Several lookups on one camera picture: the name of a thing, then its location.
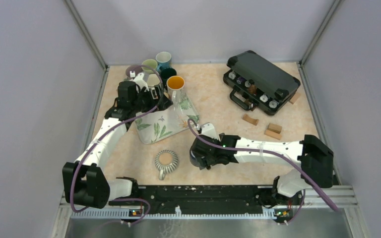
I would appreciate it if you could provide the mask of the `clear floral glass jar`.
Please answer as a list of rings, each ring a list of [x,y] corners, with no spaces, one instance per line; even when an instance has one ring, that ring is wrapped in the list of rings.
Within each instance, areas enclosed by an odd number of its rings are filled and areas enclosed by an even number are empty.
[[[179,106],[185,93],[185,80],[180,76],[172,76],[167,79],[167,90],[173,105]]]

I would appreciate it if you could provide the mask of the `white ribbed mug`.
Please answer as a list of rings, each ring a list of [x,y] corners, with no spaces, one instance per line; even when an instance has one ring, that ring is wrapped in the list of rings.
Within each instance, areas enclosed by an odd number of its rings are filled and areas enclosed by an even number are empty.
[[[156,74],[150,74],[147,78],[147,86],[151,97],[155,99],[160,99],[164,92],[164,87],[162,86],[162,82]]]

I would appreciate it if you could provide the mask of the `dark green mug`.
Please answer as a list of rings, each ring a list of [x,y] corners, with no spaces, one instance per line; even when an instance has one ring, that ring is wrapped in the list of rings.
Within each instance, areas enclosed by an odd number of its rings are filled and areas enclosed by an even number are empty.
[[[176,76],[176,75],[177,75],[177,71],[174,68],[166,68],[161,70],[160,72],[160,76],[162,78],[163,83],[166,83],[170,77]]]

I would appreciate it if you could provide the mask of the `striped grey white mug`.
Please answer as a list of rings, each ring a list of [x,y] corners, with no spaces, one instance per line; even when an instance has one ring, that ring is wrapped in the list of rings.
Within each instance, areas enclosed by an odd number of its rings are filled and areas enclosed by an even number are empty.
[[[166,175],[178,168],[179,157],[172,150],[162,150],[156,155],[154,165],[159,172],[159,180],[164,180]]]

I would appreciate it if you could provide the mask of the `light green mug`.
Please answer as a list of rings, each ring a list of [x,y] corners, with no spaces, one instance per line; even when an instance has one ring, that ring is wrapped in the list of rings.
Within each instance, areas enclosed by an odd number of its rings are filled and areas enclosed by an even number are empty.
[[[143,65],[141,69],[147,74],[154,73],[150,68],[156,70],[158,67],[158,62],[155,59],[146,59],[141,64]]]

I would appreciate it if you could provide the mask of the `lilac purple mug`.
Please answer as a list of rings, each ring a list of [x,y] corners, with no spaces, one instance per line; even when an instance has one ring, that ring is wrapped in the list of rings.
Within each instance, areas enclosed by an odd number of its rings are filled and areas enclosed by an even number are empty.
[[[126,69],[126,77],[128,80],[134,79],[141,72],[143,72],[141,66],[131,65]]]

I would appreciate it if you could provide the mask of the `light blue mug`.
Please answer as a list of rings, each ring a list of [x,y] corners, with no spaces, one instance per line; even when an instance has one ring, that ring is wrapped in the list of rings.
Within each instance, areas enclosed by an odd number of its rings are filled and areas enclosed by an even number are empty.
[[[169,52],[159,52],[155,60],[157,61],[157,71],[162,71],[171,68],[172,55]]]

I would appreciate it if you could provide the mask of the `navy blue mug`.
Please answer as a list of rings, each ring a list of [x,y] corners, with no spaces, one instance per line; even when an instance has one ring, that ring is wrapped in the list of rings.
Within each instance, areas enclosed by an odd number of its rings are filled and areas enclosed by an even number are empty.
[[[193,154],[193,151],[192,151],[192,150],[190,150],[190,162],[191,162],[191,164],[194,165],[195,167],[200,168],[199,163],[198,163],[198,161],[197,161],[195,155]]]

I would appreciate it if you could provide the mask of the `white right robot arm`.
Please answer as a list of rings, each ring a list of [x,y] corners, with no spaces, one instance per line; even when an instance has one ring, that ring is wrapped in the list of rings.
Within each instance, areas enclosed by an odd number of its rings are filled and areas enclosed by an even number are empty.
[[[211,169],[229,163],[281,164],[292,167],[273,184],[271,198],[285,204],[297,192],[312,187],[326,200],[323,189],[333,186],[334,152],[314,135],[301,141],[268,142],[250,140],[237,135],[221,135],[219,139],[199,135],[190,147],[190,160],[198,168]]]

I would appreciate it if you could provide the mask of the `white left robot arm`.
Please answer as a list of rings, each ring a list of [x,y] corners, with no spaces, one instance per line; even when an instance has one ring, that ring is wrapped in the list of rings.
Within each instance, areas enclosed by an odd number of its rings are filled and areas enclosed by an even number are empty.
[[[103,167],[133,121],[172,105],[162,82],[124,81],[119,83],[117,93],[94,139],[74,162],[67,162],[62,168],[65,200],[75,213],[87,208],[101,209],[117,197],[127,205],[138,201],[139,191],[131,181],[108,182]]]

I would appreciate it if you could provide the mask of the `white floral tray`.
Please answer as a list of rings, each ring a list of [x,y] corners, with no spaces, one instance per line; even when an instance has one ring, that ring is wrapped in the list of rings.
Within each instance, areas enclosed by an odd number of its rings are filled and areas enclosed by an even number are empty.
[[[159,77],[164,87],[164,92],[168,93],[167,86],[163,83],[160,74],[157,70],[150,69]],[[149,74],[143,71],[134,79],[128,81],[134,81],[139,86],[148,88],[146,82],[148,76]],[[131,122],[134,123],[138,136],[144,144],[156,143],[186,130],[188,128],[187,120],[189,118],[195,121],[199,120],[199,114],[187,95],[183,96],[179,106],[175,107],[172,105],[163,111],[155,111],[155,109],[156,107],[145,113],[124,112],[119,110],[117,114],[120,116],[121,121],[126,119],[132,120]]]

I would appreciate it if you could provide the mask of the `black poker chip case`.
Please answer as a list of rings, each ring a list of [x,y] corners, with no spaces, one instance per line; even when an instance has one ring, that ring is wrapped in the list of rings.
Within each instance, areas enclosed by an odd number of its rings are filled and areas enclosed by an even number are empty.
[[[297,92],[300,80],[254,51],[228,59],[223,81],[232,88],[229,98],[246,111],[259,108],[275,115]]]

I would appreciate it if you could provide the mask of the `wooden block behind case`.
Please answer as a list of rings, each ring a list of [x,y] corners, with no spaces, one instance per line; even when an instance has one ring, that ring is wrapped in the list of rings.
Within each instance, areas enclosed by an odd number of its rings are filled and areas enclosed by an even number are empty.
[[[296,92],[293,97],[289,100],[289,102],[293,105],[297,102],[297,100],[300,98],[301,94],[299,92]]]

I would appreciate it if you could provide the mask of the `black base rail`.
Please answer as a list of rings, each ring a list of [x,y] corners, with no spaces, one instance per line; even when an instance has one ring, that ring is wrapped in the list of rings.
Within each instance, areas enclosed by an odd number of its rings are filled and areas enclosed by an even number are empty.
[[[243,215],[294,208],[301,200],[301,192],[289,198],[271,185],[139,185],[133,179],[131,195],[108,204],[149,208],[151,215],[172,214],[177,207],[185,215]]]

